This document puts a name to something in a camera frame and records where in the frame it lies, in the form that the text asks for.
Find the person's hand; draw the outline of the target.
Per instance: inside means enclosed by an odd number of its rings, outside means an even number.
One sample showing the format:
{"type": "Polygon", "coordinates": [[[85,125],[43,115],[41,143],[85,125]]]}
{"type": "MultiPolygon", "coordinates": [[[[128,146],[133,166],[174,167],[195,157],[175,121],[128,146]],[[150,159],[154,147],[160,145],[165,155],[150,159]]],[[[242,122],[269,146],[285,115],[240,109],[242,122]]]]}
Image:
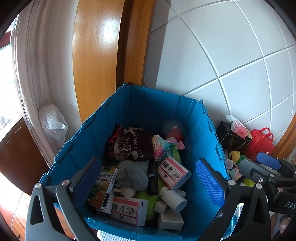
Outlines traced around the person's hand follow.
{"type": "Polygon", "coordinates": [[[282,234],[287,228],[287,226],[289,225],[291,220],[292,220],[291,216],[288,216],[285,214],[273,213],[270,217],[271,237],[274,237],[274,235],[277,232],[280,232],[280,234],[282,234]]]}

